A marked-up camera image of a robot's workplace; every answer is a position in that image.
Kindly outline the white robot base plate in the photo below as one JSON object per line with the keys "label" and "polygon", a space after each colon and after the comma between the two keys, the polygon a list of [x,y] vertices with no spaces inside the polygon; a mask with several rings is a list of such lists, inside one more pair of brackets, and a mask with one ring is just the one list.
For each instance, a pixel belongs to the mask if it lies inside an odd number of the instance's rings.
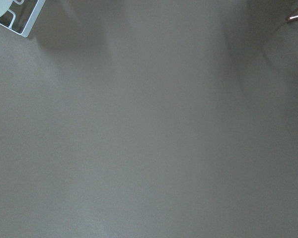
{"label": "white robot base plate", "polygon": [[28,37],[45,0],[0,0],[0,26]]}

